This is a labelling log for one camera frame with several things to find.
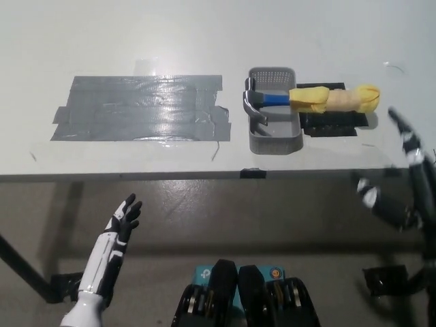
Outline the white and black left hand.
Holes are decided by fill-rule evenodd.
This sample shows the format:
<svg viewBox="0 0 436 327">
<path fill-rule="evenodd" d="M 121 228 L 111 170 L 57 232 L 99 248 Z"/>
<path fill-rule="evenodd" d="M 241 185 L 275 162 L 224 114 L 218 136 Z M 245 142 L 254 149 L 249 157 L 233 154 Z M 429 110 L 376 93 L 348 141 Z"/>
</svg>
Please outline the white and black left hand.
<svg viewBox="0 0 436 327">
<path fill-rule="evenodd" d="M 141 207 L 142 202 L 132 193 L 115 210 L 89 256 L 78 287 L 78 298 L 91 295 L 110 300 L 131 233 L 139 226 Z"/>
</svg>

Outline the black and white right hand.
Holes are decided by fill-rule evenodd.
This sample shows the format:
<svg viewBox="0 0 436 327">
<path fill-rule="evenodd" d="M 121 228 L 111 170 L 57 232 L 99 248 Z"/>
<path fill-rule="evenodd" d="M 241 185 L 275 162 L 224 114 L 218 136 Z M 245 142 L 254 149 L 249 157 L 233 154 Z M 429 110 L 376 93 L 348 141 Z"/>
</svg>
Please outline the black and white right hand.
<svg viewBox="0 0 436 327">
<path fill-rule="evenodd" d="M 356 193 L 376 217 L 398 230 L 434 228 L 435 167 L 422 148 L 420 137 L 396 108 L 389 107 L 388 115 L 403 143 L 414 203 L 412 206 L 400 203 L 363 176 L 358 177 Z"/>
</svg>

